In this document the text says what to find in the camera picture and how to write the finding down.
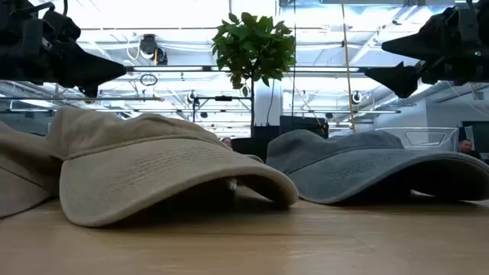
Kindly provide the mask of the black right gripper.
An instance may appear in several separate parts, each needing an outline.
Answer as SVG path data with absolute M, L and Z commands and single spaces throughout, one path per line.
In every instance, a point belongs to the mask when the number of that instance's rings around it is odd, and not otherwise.
M 433 15 L 416 34 L 385 41 L 381 49 L 419 61 L 392 67 L 369 68 L 364 74 L 401 99 L 418 89 L 418 80 L 439 80 L 461 86 L 488 81 L 488 1 L 466 1 Z

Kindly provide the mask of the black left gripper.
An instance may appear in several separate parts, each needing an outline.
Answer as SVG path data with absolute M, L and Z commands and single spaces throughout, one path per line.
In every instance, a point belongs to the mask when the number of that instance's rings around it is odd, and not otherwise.
M 1 0 L 1 78 L 35 84 L 59 83 L 97 97 L 99 86 L 126 74 L 125 66 L 87 53 L 76 40 L 81 30 L 53 2 L 32 5 Z

